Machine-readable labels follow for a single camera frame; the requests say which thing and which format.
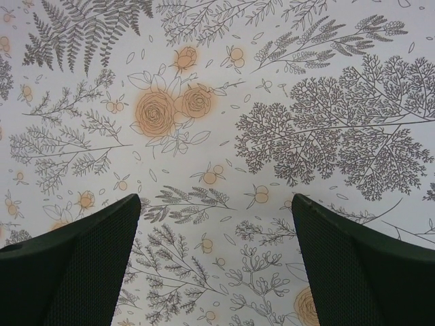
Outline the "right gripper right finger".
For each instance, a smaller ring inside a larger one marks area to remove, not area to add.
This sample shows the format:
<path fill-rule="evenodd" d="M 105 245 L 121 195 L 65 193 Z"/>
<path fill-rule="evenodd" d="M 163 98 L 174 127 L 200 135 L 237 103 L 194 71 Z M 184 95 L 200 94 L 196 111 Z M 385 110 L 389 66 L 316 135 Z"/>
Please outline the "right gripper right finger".
<path fill-rule="evenodd" d="M 433 325 L 434 251 L 302 194 L 292 216 L 320 325 Z"/>

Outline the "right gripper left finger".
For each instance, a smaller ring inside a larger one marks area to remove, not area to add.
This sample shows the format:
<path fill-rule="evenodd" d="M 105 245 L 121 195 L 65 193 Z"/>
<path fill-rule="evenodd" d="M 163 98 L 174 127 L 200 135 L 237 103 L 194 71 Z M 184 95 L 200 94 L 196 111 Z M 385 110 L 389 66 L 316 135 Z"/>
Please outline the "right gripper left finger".
<path fill-rule="evenodd" d="M 131 254 L 137 194 L 1 249 L 2 325 L 111 325 Z"/>

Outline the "floral table mat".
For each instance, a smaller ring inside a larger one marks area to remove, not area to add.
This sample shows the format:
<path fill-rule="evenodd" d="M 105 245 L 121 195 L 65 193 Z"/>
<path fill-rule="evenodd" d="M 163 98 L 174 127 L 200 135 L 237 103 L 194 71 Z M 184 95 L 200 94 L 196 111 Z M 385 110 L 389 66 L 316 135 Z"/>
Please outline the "floral table mat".
<path fill-rule="evenodd" d="M 1 245 L 130 193 L 114 325 L 316 325 L 295 194 L 434 248 L 434 2 L 2 1 Z"/>

